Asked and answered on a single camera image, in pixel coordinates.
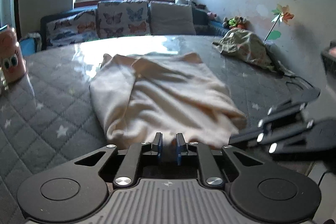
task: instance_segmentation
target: gray mattress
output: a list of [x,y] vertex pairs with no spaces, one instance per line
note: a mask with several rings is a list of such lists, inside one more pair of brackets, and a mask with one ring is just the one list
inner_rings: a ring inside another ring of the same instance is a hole
[[21,223],[16,191],[23,180],[106,145],[90,104],[89,82],[104,53],[197,52],[231,88],[237,107],[256,125],[290,96],[286,80],[212,48],[219,37],[122,37],[52,49],[26,58],[27,75],[0,95],[0,223]]

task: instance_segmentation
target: white stuffed animal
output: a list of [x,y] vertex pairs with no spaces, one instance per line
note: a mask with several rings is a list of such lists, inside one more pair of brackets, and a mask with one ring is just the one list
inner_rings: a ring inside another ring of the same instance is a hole
[[194,5],[193,0],[175,0],[175,4]]
[[175,0],[175,4],[188,4],[187,0]]

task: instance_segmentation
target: stuffed toy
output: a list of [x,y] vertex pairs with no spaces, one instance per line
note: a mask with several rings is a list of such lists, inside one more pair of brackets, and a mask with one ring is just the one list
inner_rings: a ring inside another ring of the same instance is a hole
[[214,14],[214,13],[212,13],[212,12],[208,12],[207,15],[208,15],[208,17],[209,17],[209,20],[214,20],[215,17],[217,17],[217,14]]
[[193,0],[175,0],[175,4],[194,5]]
[[227,28],[229,27],[230,29],[232,28],[241,28],[241,29],[246,29],[246,24],[247,23],[247,19],[245,17],[238,17],[235,16],[231,19],[228,19],[227,17],[224,17],[223,19],[223,27]]

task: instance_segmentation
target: white towel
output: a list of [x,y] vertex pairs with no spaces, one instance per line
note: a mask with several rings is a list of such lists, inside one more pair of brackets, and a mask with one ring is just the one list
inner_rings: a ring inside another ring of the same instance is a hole
[[229,88],[196,53],[174,57],[104,55],[90,85],[91,102],[108,143],[127,149],[163,134],[174,146],[177,133],[220,149],[246,126]]

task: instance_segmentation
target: pinwheel stick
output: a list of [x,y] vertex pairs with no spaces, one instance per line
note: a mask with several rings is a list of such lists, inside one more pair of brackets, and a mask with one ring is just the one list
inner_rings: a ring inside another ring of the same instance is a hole
[[267,40],[267,38],[268,38],[269,34],[270,34],[270,33],[271,33],[271,31],[274,29],[274,26],[275,26],[275,24],[278,22],[279,18],[280,18],[280,15],[278,16],[277,20],[274,22],[274,24],[273,24],[273,26],[272,26],[271,30],[269,31],[268,35],[266,36],[266,38],[265,38],[265,40],[264,40],[264,42]]

